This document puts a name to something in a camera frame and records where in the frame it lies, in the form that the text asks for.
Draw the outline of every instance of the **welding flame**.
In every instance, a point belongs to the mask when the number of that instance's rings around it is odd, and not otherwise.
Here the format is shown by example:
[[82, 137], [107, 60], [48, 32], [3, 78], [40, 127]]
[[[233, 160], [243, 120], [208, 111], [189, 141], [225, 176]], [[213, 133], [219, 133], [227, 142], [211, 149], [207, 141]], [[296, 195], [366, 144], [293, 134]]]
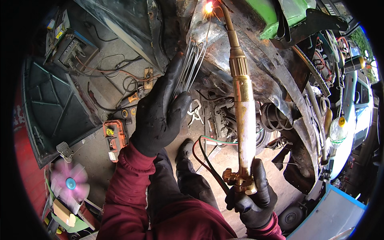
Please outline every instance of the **welding flame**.
[[205, 10], [207, 13], [211, 13], [212, 10], [213, 10], [213, 3], [212, 2], [209, 2], [205, 5]]

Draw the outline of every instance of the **red sweatshirt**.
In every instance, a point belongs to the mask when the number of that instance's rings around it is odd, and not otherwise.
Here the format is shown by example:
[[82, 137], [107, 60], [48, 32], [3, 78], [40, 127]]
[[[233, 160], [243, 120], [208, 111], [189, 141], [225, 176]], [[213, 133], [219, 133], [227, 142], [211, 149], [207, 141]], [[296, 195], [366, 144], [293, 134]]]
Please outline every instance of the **red sweatshirt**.
[[[197, 199], [164, 207], [148, 229], [145, 210], [148, 176], [155, 173], [153, 160], [129, 143], [121, 149], [110, 181], [98, 239], [229, 239], [236, 234], [221, 213]], [[248, 230], [248, 237], [283, 240], [277, 216], [261, 230]]]

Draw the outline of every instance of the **spark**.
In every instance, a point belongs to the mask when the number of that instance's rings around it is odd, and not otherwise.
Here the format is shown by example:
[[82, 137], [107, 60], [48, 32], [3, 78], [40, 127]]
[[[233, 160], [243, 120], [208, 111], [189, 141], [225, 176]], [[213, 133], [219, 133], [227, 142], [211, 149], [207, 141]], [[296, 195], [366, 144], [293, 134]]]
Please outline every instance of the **spark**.
[[205, 15], [203, 17], [203, 19], [205, 18], [208, 18], [210, 19], [210, 17], [213, 17], [213, 15], [215, 15], [217, 17], [217, 19], [220, 21], [220, 19], [218, 18], [218, 16], [215, 14], [215, 12], [213, 11], [214, 7], [213, 7], [213, 2], [208, 2], [206, 5], [205, 5]]
[[207, 11], [207, 13], [211, 13], [213, 10], [213, 3], [212, 2], [207, 3], [205, 5], [205, 10]]

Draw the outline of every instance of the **white car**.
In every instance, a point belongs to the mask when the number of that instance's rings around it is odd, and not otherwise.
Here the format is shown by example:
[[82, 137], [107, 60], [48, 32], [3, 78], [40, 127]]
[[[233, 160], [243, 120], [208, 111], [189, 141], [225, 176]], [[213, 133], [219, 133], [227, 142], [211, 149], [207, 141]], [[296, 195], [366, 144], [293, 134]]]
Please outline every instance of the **white car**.
[[364, 142], [372, 124], [373, 94], [367, 77], [360, 71], [354, 71], [346, 74], [344, 82], [342, 109], [349, 130], [326, 166], [331, 171], [330, 180], [339, 175], [351, 151]]

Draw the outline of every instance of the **plastic bottle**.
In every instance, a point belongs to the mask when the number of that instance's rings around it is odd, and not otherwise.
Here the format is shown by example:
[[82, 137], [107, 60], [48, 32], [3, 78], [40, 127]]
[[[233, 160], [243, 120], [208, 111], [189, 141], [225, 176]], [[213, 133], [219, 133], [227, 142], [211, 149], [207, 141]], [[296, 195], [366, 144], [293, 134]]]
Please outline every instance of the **plastic bottle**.
[[348, 135], [348, 124], [345, 118], [339, 117], [332, 121], [329, 137], [333, 148], [338, 148]]

